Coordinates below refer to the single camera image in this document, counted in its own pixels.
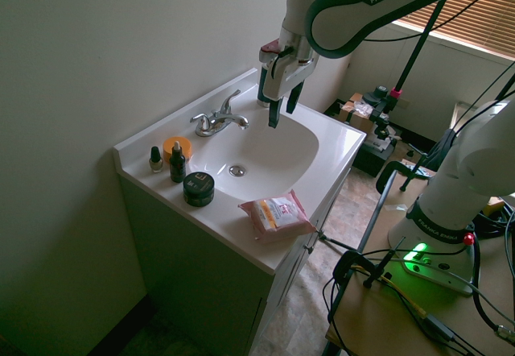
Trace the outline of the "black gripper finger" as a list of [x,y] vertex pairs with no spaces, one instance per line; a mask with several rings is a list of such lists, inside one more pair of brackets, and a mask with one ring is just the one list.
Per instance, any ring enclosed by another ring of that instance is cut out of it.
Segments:
[[291,91],[290,96],[288,98],[288,102],[286,105],[286,112],[288,114],[293,114],[295,111],[295,108],[299,101],[299,96],[303,90],[303,84],[304,82],[300,82],[298,85],[296,85]]
[[277,101],[274,101],[274,100],[270,101],[268,126],[274,128],[274,129],[277,127],[279,119],[280,119],[281,106],[282,106],[281,98]]

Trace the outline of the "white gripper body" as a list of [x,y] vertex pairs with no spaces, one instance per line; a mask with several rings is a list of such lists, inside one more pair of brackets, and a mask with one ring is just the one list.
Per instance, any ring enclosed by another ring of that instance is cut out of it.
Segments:
[[263,94],[272,101],[278,101],[315,70],[315,58],[300,61],[294,56],[275,57],[268,63],[263,83]]

